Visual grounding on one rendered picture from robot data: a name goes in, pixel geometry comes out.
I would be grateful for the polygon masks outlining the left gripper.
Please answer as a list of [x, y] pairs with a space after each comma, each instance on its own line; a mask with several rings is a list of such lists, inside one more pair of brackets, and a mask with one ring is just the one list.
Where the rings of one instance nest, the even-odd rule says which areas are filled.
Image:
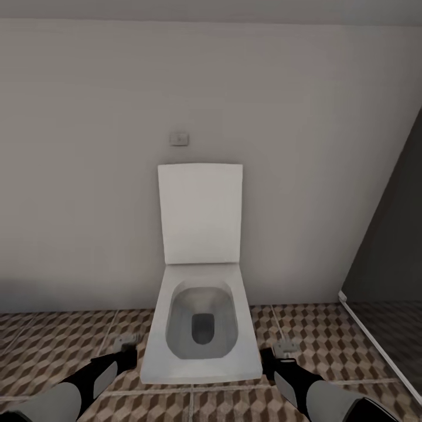
[[121, 360], [121, 370], [118, 372], [117, 376], [122, 372], [127, 370], [135, 369], [137, 367], [137, 350], [130, 350], [128, 352], [118, 352], [114, 353]]

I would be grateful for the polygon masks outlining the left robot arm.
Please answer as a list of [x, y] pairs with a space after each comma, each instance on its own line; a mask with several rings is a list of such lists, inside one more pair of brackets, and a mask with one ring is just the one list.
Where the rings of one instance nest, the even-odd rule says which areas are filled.
[[113, 353], [91, 362], [46, 392], [0, 412], [0, 422], [76, 422], [115, 377], [137, 367], [138, 333], [115, 339]]

